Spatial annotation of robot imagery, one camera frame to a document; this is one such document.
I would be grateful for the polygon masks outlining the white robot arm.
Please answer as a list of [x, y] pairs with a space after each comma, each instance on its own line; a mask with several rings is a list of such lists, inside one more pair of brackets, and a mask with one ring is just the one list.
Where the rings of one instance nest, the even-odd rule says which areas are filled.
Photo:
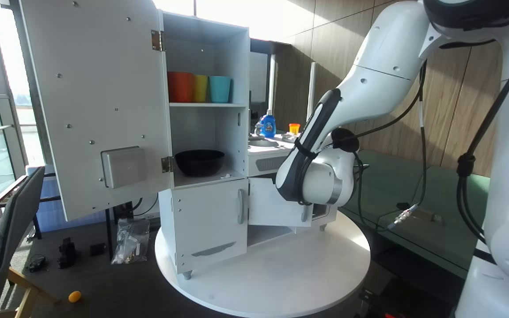
[[408, 155], [396, 113], [426, 85], [426, 161], [456, 175], [449, 199], [475, 247], [454, 318], [509, 318], [509, 0], [375, 0], [346, 76], [304, 125], [276, 175], [288, 201], [343, 203], [348, 157], [330, 134], [361, 123]]

